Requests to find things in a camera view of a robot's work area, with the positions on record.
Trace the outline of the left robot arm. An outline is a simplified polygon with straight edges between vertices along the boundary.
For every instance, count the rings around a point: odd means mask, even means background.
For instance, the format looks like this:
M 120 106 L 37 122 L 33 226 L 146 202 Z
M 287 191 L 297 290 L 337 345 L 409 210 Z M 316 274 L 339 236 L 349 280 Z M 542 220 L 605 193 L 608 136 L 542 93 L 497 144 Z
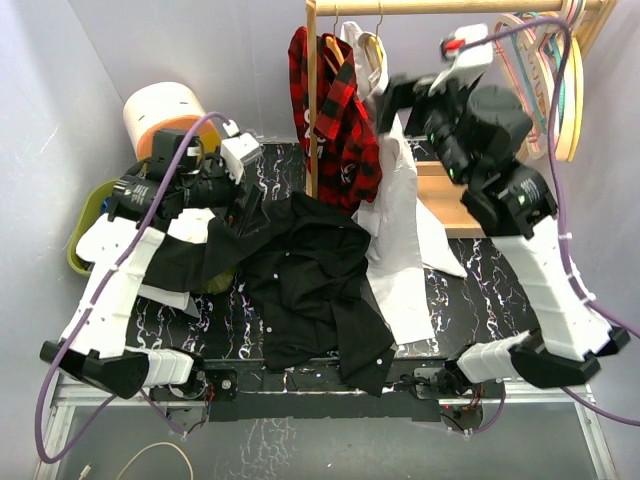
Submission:
M 233 122 L 225 128 L 212 152 L 197 133 L 160 129 L 150 155 L 114 183 L 81 242 L 92 265 L 83 296 L 59 339 L 42 344 L 42 361 L 123 399 L 163 385 L 186 399 L 204 392 L 195 355 L 129 347 L 126 333 L 141 288 L 187 295 L 205 286 L 221 271 L 205 263 L 216 249 L 214 227 L 238 232 L 255 210 L 243 204 L 243 177 L 260 144 Z

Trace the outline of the white shirt in basket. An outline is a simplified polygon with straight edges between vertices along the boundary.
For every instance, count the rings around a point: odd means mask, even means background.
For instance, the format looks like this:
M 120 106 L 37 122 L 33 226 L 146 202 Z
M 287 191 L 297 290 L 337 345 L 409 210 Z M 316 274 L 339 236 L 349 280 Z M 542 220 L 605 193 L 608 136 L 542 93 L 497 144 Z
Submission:
M 94 269 L 109 269 L 115 265 L 128 247 L 132 247 L 133 250 L 126 261 L 116 268 L 116 273 L 107 287 L 105 287 L 100 298 L 102 300 L 114 298 L 118 301 L 124 300 L 127 295 L 136 298 L 139 296 L 138 293 L 143 284 L 151 286 L 144 279 L 144 275 L 151 264 L 154 254 L 160 248 L 161 242 L 165 239 L 178 239 L 169 234 L 169 229 L 164 233 L 156 228 L 148 227 L 144 230 L 139 241 L 134 242 L 133 239 L 139 233 L 136 223 L 121 217 L 117 217 L 112 221 L 107 218 L 107 227 L 109 231 L 107 240 L 103 244 L 100 256 L 93 263 Z M 187 293 L 186 303 L 183 304 L 183 308 L 174 308 L 190 311 L 195 308 L 195 304 Z

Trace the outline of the teal plastic hanger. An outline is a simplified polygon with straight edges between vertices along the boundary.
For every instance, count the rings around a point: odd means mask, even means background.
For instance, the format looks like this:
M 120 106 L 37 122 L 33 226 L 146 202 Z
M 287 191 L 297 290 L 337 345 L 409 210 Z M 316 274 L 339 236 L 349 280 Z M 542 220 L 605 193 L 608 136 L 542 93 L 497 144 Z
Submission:
M 568 6 L 560 13 L 557 12 L 520 12 L 517 17 L 521 20 L 532 20 L 543 16 L 559 16 L 563 17 L 570 27 L 573 27 L 582 17 L 585 9 L 585 2 L 582 0 L 570 1 Z M 561 33 L 547 34 L 541 43 L 542 53 L 547 58 L 549 63 L 555 63 L 555 70 L 558 70 L 562 52 L 561 48 L 564 47 L 565 41 L 562 39 Z M 559 87 L 559 98 L 557 105 L 557 120 L 556 126 L 558 129 L 562 128 L 564 119 L 564 109 L 566 100 L 566 87 L 565 81 L 561 82 Z

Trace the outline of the black button shirt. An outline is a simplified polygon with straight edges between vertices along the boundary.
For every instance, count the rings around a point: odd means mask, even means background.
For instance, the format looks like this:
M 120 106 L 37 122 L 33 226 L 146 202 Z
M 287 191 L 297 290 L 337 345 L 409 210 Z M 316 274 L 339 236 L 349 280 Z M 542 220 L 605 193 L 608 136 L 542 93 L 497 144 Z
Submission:
M 166 236 L 144 282 L 194 291 L 238 267 L 263 322 L 262 356 L 271 371 L 335 351 L 342 381 L 380 396 L 394 359 L 394 337 L 363 298 L 369 233 L 349 216 L 294 192 L 268 200 L 233 224 L 215 217 L 207 240 Z

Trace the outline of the green plastic laundry basket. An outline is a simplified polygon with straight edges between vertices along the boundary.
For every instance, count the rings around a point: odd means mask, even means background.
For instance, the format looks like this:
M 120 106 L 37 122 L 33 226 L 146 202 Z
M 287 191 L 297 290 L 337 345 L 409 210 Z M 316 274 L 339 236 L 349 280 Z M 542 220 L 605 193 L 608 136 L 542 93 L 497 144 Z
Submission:
M 72 234 L 67 259 L 72 269 L 81 275 L 90 275 L 93 263 L 107 240 L 107 218 L 106 214 L 100 214 L 100 206 L 111 195 L 115 182 L 115 179 L 107 181 L 89 195 Z M 169 234 L 185 242 L 204 243 L 208 221 L 213 218 L 214 214 L 209 209 L 186 209 L 172 221 Z M 183 308 L 187 298 L 187 293 L 169 292 L 145 284 L 140 287 L 138 295 L 179 308 Z

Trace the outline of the wooden clothes rack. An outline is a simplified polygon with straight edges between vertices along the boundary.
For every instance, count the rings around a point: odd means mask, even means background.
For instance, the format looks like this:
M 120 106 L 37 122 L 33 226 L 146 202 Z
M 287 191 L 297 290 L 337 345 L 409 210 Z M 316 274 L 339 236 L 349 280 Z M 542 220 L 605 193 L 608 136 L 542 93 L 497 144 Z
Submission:
M 584 26 L 577 31 L 579 45 L 591 48 L 595 38 L 610 17 L 616 4 L 613 1 L 584 1 L 583 15 L 587 17 Z M 306 28 L 309 35 L 315 35 L 317 20 L 320 17 L 344 14 L 365 16 L 420 15 L 440 13 L 505 13 L 509 10 L 527 10 L 536 13 L 557 12 L 560 14 L 568 1 L 309 1 L 306 4 Z M 568 23 L 563 17 L 543 16 L 537 20 L 540 25 L 555 25 L 565 29 Z M 440 115 L 440 128 L 436 134 L 425 134 L 434 148 L 437 159 L 442 164 L 441 175 L 448 177 L 459 189 L 460 201 L 470 217 L 460 215 L 445 220 L 446 231 L 460 238 L 470 237 L 481 232 L 494 235 L 499 226 L 513 223 L 520 227 L 525 223 L 521 209 L 511 207 L 496 196 L 487 194 L 485 189 L 471 187 L 470 181 L 480 179 L 482 172 L 477 169 L 478 161 L 484 154 L 472 149 L 466 140 L 466 133 L 475 133 L 482 126 L 478 114 L 467 105 L 470 88 L 458 88 L 450 81 L 444 93 L 430 96 L 436 101 Z

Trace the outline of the round pastel drawer box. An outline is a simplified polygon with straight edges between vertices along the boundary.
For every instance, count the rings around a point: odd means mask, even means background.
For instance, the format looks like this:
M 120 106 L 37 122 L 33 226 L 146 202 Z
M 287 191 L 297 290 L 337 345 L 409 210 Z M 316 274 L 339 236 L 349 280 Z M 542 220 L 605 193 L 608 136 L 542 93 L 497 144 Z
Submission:
M 194 92 L 177 82 L 160 82 L 133 93 L 123 121 L 137 160 L 151 156 L 153 135 L 164 128 L 189 130 L 205 114 Z

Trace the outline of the red plaid hanging shirt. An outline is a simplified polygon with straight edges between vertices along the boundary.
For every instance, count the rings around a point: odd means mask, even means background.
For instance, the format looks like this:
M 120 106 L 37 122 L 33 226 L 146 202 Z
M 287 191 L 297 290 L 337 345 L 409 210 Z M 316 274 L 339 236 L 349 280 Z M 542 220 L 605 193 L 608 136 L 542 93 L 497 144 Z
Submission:
M 310 153 L 310 134 L 317 136 L 318 199 L 350 216 L 363 201 L 373 202 L 382 178 L 379 146 L 368 113 L 357 94 L 353 49 L 339 46 L 344 62 L 335 60 L 323 34 L 317 38 L 316 122 L 309 127 L 306 27 L 299 27 L 288 48 L 289 86 L 297 138 Z

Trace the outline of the blue garment in basket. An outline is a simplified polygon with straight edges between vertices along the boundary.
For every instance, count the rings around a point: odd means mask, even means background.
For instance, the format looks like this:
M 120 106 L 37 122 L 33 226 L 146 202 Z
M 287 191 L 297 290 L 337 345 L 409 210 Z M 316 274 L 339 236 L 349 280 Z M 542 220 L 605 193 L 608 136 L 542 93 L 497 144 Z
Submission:
M 110 210 L 111 210 L 110 204 L 111 204 L 111 197 L 108 196 L 101 203 L 101 206 L 100 206 L 100 214 L 101 215 L 108 214 L 110 212 Z

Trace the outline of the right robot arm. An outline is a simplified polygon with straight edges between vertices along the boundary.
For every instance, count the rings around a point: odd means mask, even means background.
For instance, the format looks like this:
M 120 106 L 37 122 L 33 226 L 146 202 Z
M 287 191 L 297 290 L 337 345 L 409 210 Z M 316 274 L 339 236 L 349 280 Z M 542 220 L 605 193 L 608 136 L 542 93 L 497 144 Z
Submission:
M 431 94 L 432 76 L 394 75 L 375 98 L 379 132 L 390 131 L 398 111 L 410 116 L 407 136 L 428 139 L 461 202 L 507 259 L 538 325 L 521 334 L 471 343 L 450 356 L 427 385 L 441 393 L 471 395 L 490 380 L 522 378 L 541 388 L 580 386 L 600 370 L 602 357 L 630 342 L 579 297 L 562 263 L 559 208 L 544 177 L 518 161 L 516 151 L 532 120 L 509 89 L 446 82 Z

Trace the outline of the white hanging shirt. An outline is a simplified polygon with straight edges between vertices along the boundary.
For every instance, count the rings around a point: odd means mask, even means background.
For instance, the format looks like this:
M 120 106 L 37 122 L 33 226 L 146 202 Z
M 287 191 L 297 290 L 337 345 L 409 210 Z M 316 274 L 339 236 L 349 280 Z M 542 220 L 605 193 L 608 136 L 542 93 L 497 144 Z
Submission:
M 418 199 L 416 162 L 400 120 L 377 135 L 382 170 L 373 202 L 363 201 L 354 221 L 371 235 L 367 279 L 395 343 L 435 337 L 424 269 L 465 278 L 443 224 Z

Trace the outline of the yellow plastic hanger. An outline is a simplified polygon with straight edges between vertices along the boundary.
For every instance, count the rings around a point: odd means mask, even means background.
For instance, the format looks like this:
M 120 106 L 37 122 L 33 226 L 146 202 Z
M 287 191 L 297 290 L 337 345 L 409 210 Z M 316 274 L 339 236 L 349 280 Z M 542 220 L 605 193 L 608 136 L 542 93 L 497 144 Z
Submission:
M 556 140 L 556 159 L 572 162 L 580 140 L 584 108 L 584 68 L 578 40 L 572 36 L 564 71 L 566 100 L 562 128 Z

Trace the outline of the aluminium table frame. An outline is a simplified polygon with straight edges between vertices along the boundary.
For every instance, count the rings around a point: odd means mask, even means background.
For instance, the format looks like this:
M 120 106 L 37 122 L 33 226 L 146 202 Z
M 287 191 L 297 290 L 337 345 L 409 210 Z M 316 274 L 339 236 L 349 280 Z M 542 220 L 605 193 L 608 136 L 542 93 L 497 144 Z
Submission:
M 115 401 L 63 381 L 46 445 L 83 423 L 39 479 L 613 479 L 589 388 L 574 397 L 521 381 L 490 384 L 477 406 L 391 387 L 381 397 L 335 384 L 325 369 L 243 374 L 214 403 L 161 396 Z

